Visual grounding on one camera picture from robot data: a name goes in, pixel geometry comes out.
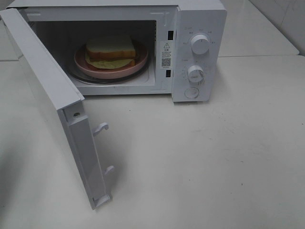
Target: white bread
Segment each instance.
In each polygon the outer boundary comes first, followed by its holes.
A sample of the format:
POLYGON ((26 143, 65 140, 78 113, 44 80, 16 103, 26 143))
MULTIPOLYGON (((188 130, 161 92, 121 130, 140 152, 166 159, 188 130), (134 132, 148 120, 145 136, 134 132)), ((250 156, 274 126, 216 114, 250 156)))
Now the white bread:
POLYGON ((133 59, 136 56, 135 48, 128 35, 103 36, 89 39, 86 51, 91 59, 133 59))

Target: control panel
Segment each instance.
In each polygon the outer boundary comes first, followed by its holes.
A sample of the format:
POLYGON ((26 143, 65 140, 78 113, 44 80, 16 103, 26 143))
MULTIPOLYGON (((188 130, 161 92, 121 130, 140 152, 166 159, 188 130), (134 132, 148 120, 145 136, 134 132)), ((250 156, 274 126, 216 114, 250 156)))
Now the control panel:
POLYGON ((206 101, 213 85, 226 11, 183 10, 179 17, 173 101, 206 101))

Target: wall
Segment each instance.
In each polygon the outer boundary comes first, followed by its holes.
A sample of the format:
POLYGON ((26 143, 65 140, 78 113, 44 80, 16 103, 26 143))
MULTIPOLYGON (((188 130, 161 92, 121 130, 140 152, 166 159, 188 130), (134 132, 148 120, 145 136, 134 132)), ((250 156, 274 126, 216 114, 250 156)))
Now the wall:
POLYGON ((305 0, 250 0, 305 55, 305 0))

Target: qr code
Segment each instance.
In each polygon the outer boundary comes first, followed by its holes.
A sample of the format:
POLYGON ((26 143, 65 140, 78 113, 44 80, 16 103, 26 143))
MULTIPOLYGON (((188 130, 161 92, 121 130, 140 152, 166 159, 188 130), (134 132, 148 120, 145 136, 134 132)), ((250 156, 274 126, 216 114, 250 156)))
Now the qr code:
POLYGON ((170 67, 170 66, 171 66, 171 59, 170 58, 162 59, 162 67, 170 67))

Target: sandwich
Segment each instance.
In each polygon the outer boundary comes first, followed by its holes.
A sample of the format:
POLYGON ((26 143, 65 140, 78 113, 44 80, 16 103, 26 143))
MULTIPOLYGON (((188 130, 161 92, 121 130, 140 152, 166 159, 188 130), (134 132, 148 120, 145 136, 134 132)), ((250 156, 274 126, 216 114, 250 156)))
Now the sandwich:
POLYGON ((85 60, 92 70, 134 66, 136 58, 135 47, 128 35, 93 38, 86 43, 85 60))

